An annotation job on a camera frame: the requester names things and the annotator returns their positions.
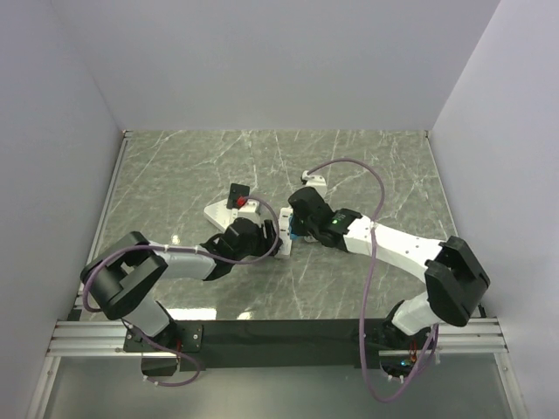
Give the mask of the blue plug adapter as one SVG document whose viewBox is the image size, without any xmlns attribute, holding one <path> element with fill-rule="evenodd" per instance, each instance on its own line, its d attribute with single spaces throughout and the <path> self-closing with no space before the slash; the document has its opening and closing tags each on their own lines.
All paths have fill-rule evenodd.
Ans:
<svg viewBox="0 0 559 419">
<path fill-rule="evenodd" d="M 289 226 L 288 226 L 289 237 L 291 240 L 295 240 L 300 237 L 299 234 L 299 220 L 295 214 L 289 216 Z"/>
</svg>

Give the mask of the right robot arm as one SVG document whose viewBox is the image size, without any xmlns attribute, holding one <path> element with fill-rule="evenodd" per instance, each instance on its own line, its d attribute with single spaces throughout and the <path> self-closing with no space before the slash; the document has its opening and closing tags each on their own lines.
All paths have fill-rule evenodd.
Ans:
<svg viewBox="0 0 559 419">
<path fill-rule="evenodd" d="M 328 248 L 373 256 L 424 283 L 424 292 L 398 303 L 383 320 L 380 335 L 388 347 L 405 347 L 441 322 L 466 326 L 490 286 L 480 261 L 460 237 L 438 241 L 412 236 L 351 209 L 332 210 L 313 187 L 297 190 L 288 203 L 294 235 L 312 237 Z"/>
</svg>

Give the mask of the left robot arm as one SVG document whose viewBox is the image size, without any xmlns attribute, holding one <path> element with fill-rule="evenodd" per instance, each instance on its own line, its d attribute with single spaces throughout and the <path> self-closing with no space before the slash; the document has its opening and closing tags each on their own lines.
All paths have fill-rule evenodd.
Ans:
<svg viewBox="0 0 559 419">
<path fill-rule="evenodd" d="M 121 319 L 132 335 L 143 334 L 156 351 L 175 347 L 178 326 L 163 305 L 148 294 L 162 278 L 192 278 L 213 281 L 229 274 L 236 264 L 249 258 L 274 256 L 282 239 L 272 220 L 257 224 L 240 217 L 222 233 L 195 247 L 165 247 L 148 241 L 138 231 L 128 233 L 83 268 L 84 307 L 92 297 L 108 319 Z"/>
</svg>

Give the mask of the black socket adapter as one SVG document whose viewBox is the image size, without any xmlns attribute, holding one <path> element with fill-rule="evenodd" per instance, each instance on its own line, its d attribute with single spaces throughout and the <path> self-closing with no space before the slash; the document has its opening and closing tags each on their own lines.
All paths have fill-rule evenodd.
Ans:
<svg viewBox="0 0 559 419">
<path fill-rule="evenodd" d="M 233 182 L 230 185 L 229 195 L 226 200 L 226 208 L 228 210 L 239 210 L 245 205 L 249 195 L 250 187 L 248 185 Z"/>
</svg>

